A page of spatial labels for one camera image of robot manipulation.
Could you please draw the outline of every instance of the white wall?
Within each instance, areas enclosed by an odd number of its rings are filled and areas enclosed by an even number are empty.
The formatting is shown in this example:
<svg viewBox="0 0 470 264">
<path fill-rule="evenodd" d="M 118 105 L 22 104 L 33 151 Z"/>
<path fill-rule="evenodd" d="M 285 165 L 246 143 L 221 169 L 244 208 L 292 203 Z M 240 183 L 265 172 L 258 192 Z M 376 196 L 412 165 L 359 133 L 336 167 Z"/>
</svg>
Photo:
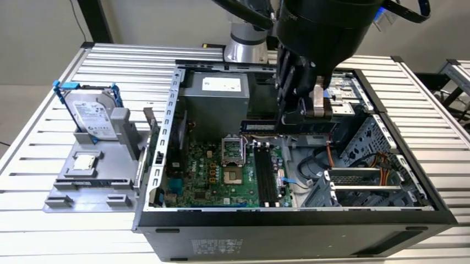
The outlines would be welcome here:
<svg viewBox="0 0 470 264">
<path fill-rule="evenodd" d="M 416 0 L 401 0 L 417 10 Z M 357 53 L 399 55 L 416 72 L 433 72 L 444 60 L 470 59 L 470 1 L 429 0 L 431 18 L 423 24 L 397 19 L 385 33 L 371 28 Z"/>
<path fill-rule="evenodd" d="M 210 0 L 105 0 L 102 8 L 118 43 L 200 47 L 228 42 L 226 14 Z"/>
<path fill-rule="evenodd" d="M 229 39 L 225 12 L 210 0 L 101 2 L 117 43 L 200 46 Z M 415 7 L 416 0 L 401 2 Z M 470 59 L 470 1 L 431 0 L 431 7 L 423 24 L 399 19 L 387 33 L 372 28 L 357 52 L 399 55 L 419 71 L 435 71 L 445 58 Z M 68 0 L 0 0 L 0 84 L 50 84 L 81 42 Z"/>
<path fill-rule="evenodd" d="M 0 0 L 0 84 L 49 85 L 81 42 L 68 0 Z"/>
</svg>

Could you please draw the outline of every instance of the blue latch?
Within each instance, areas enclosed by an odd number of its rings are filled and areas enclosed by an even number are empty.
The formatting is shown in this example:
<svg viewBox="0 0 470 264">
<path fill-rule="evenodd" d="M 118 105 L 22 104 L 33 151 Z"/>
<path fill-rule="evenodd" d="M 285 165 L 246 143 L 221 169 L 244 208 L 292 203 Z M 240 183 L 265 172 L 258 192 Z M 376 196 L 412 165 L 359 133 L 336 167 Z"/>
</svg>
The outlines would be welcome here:
<svg viewBox="0 0 470 264">
<path fill-rule="evenodd" d="M 77 82 L 63 82 L 63 84 L 59 86 L 61 89 L 63 90 L 76 90 L 80 88 L 80 83 Z"/>
</svg>

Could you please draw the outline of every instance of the power supply label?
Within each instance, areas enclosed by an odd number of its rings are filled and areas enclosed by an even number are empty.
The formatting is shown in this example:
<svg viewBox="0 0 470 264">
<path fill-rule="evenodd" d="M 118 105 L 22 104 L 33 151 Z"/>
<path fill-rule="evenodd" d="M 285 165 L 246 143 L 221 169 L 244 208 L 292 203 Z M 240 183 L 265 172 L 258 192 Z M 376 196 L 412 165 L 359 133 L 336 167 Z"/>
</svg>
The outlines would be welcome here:
<svg viewBox="0 0 470 264">
<path fill-rule="evenodd" d="M 73 107 L 86 132 L 97 139 L 116 139 L 105 107 L 97 102 L 74 101 Z"/>
<path fill-rule="evenodd" d="M 241 81 L 238 78 L 205 77 L 202 91 L 241 92 Z"/>
<path fill-rule="evenodd" d="M 237 254 L 242 239 L 192 239 L 193 253 L 197 255 Z"/>
</svg>

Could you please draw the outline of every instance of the gray floor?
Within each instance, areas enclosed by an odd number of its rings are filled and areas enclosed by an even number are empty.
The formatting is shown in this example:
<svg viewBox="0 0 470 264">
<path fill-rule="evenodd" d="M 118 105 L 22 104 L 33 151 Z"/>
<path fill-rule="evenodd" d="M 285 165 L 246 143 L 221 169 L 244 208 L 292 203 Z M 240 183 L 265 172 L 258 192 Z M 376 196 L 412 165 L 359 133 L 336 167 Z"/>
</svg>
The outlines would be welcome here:
<svg viewBox="0 0 470 264">
<path fill-rule="evenodd" d="M 50 86 L 0 85 L 0 141 L 10 144 Z M 7 147 L 0 144 L 0 157 Z"/>
</svg>

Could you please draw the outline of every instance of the hard drive label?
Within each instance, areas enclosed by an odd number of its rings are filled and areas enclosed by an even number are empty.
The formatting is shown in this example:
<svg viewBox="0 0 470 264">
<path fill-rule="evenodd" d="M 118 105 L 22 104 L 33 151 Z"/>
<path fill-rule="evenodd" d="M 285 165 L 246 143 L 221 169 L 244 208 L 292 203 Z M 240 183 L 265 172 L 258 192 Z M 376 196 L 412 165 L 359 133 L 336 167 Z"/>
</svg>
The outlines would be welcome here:
<svg viewBox="0 0 470 264">
<path fill-rule="evenodd" d="M 116 133 L 112 128 L 105 107 L 97 102 L 74 101 L 73 107 L 86 132 L 97 139 L 114 139 Z"/>
</svg>

